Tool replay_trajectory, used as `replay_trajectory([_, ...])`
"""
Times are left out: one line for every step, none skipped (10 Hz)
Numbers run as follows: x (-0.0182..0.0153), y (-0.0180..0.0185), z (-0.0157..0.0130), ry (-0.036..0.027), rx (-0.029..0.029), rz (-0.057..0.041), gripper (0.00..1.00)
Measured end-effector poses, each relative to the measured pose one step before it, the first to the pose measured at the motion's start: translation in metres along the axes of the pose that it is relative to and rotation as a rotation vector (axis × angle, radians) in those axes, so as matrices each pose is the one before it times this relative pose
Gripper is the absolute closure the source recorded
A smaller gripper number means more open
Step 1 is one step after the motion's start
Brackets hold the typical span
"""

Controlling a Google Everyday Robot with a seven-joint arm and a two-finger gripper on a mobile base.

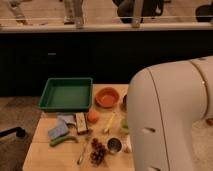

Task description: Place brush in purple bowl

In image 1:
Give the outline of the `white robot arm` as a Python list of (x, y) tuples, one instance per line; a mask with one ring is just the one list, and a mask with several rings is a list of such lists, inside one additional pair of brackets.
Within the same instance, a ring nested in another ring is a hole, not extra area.
[(192, 124), (213, 116), (213, 56), (153, 65), (127, 92), (135, 171), (195, 171)]

